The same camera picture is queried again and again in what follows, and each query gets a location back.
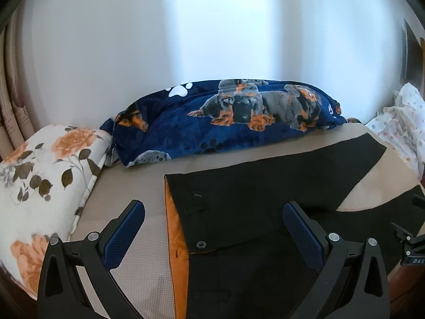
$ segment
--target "folded blanket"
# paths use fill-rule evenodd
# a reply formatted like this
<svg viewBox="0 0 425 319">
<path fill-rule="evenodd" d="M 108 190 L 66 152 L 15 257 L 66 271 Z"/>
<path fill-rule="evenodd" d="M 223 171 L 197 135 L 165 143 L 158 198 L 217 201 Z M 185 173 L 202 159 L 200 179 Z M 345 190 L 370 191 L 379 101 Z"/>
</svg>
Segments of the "folded blanket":
<svg viewBox="0 0 425 319">
<path fill-rule="evenodd" d="M 344 122 L 339 103 L 314 86 L 226 79 L 152 93 L 101 129 L 113 136 L 110 159 L 129 167 L 270 144 Z"/>
</svg>

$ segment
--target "beige mat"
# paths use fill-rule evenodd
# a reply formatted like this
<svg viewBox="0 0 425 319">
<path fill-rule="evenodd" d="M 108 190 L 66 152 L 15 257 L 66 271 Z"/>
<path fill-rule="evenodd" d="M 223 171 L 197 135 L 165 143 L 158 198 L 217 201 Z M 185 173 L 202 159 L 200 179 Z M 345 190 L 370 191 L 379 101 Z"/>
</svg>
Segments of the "beige mat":
<svg viewBox="0 0 425 319">
<path fill-rule="evenodd" d="M 142 201 L 146 208 L 145 222 L 120 267 L 112 270 L 112 274 L 145 319 L 174 319 L 164 201 L 165 174 L 190 173 L 307 152 L 364 133 L 370 133 L 383 143 L 361 124 L 344 124 L 330 131 L 316 130 L 303 137 L 259 148 L 184 157 L 130 169 L 122 165 L 106 169 L 86 203 L 72 239 L 80 240 L 91 231 L 101 231 L 111 219 L 119 216 L 132 199 Z M 355 186 L 338 210 L 364 210 L 379 206 L 417 186 L 418 183 L 414 172 L 388 148 L 381 160 Z M 82 268 L 80 276 L 94 309 L 107 316 Z"/>
</svg>

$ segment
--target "white wall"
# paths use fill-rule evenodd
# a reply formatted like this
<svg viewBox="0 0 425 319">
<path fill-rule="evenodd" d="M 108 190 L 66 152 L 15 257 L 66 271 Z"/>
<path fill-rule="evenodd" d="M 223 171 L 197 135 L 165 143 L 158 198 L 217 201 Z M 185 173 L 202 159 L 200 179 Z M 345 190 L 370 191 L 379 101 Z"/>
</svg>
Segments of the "white wall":
<svg viewBox="0 0 425 319">
<path fill-rule="evenodd" d="M 404 0 L 26 0 L 21 75 L 36 127 L 100 126 L 197 80 L 296 80 L 367 122 L 400 88 Z"/>
</svg>

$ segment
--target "white paw print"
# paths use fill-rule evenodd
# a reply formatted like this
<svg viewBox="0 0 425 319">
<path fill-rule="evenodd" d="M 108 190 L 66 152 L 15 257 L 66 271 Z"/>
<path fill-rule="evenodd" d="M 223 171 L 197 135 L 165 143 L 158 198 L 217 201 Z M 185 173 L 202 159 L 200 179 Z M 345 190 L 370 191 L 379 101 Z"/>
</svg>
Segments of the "white paw print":
<svg viewBox="0 0 425 319">
<path fill-rule="evenodd" d="M 333 111 L 332 106 L 331 106 L 330 104 L 329 104 L 328 108 L 329 108 L 329 113 L 332 115 L 332 117 L 333 117 L 334 119 L 337 119 L 337 117 L 336 117 L 336 116 L 334 116 L 334 111 Z"/>
<path fill-rule="evenodd" d="M 169 97 L 173 97 L 175 95 L 179 95 L 180 97 L 184 97 L 188 94 L 188 90 L 193 86 L 192 83 L 187 83 L 186 85 L 177 85 L 175 87 L 170 87 L 165 89 L 165 91 L 171 92 L 168 94 Z"/>
</svg>

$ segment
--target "snap button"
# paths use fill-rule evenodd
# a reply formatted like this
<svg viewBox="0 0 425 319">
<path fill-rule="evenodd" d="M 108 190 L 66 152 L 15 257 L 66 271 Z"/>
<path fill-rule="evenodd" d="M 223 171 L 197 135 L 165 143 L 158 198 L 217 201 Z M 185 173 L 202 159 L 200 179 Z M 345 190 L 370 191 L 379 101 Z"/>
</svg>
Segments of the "snap button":
<svg viewBox="0 0 425 319">
<path fill-rule="evenodd" d="M 204 249 L 207 246 L 207 243 L 205 241 L 198 241 L 196 243 L 196 248 L 198 249 Z"/>
</svg>

